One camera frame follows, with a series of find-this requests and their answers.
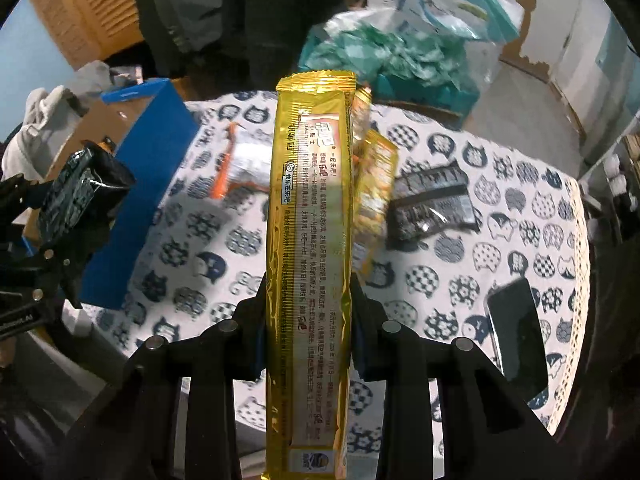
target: gray floor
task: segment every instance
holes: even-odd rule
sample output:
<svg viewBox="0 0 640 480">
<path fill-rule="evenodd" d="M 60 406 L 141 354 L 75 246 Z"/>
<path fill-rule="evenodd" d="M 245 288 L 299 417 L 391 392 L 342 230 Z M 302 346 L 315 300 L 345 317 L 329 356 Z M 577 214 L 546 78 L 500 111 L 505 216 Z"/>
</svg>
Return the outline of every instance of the gray floor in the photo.
<svg viewBox="0 0 640 480">
<path fill-rule="evenodd" d="M 465 129 L 578 177 L 579 136 L 546 84 L 504 63 Z"/>
</svg>

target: black phone screen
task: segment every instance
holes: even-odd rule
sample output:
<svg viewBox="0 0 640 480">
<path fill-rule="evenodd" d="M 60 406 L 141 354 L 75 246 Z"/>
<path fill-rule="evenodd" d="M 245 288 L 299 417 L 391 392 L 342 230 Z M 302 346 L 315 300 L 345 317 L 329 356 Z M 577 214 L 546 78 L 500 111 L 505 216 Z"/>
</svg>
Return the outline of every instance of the black phone screen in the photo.
<svg viewBox="0 0 640 480">
<path fill-rule="evenodd" d="M 545 344 L 529 282 L 521 278 L 497 289 L 487 296 L 486 307 L 502 373 L 528 402 L 548 385 Z"/>
</svg>

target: yellow chip bag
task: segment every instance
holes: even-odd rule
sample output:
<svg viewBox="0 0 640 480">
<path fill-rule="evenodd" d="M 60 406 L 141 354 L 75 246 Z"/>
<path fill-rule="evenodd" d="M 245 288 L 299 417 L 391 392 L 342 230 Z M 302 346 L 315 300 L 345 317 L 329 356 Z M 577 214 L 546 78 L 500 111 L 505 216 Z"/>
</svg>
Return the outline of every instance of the yellow chip bag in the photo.
<svg viewBox="0 0 640 480">
<path fill-rule="evenodd" d="M 386 235 L 386 210 L 398 167 L 398 147 L 376 130 L 364 139 L 353 193 L 353 270 L 366 278 Z"/>
<path fill-rule="evenodd" d="M 349 397 L 351 72 L 278 83 L 267 223 L 267 471 L 343 479 Z"/>
</svg>

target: cardboard box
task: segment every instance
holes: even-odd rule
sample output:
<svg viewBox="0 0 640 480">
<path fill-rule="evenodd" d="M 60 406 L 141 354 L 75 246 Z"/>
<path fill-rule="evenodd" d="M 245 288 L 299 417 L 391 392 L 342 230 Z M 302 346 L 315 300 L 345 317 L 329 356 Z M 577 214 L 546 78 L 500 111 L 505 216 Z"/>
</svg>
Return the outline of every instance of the cardboard box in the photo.
<svg viewBox="0 0 640 480">
<path fill-rule="evenodd" d="M 85 139 L 108 136 L 117 145 L 116 159 L 125 164 L 136 184 L 122 203 L 109 242 L 89 261 L 80 301 L 120 309 L 127 284 L 154 213 L 193 140 L 198 125 L 168 79 L 110 92 L 95 103 L 58 154 L 47 179 L 60 173 L 68 156 Z M 24 238 L 37 245 L 37 212 Z"/>
</svg>

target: tablecloth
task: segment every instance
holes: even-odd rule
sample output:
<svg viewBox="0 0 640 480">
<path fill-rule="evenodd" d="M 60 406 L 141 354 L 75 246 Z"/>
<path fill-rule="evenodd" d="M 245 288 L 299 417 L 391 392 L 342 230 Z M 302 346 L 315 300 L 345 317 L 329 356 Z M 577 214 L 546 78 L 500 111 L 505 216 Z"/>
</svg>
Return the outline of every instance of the tablecloth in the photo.
<svg viewBox="0 0 640 480">
<path fill-rule="evenodd" d="M 188 103 L 201 127 L 149 229 L 124 308 L 88 309 L 123 354 L 153 334 L 169 341 L 197 336 L 255 294 L 266 268 L 268 196 L 244 188 L 222 202 L 208 195 L 230 121 L 270 137 L 276 102 L 276 92 L 239 92 Z M 588 307 L 586 229 L 576 181 L 414 112 L 376 105 L 371 120 L 400 148 L 399 173 L 457 160 L 468 174 L 481 231 L 449 230 L 403 252 L 380 250 L 365 293 L 420 336 L 447 342 L 464 335 L 495 360 L 484 298 L 493 287 L 525 276 L 538 306 L 549 381 L 529 406 L 553 433 L 575 375 Z M 349 452 L 376 453 L 384 383 L 364 383 L 352 370 L 350 385 Z M 430 385 L 434 453 L 441 456 L 436 381 Z M 256 383 L 236 381 L 234 392 L 237 420 L 264 430 L 264 374 Z"/>
</svg>

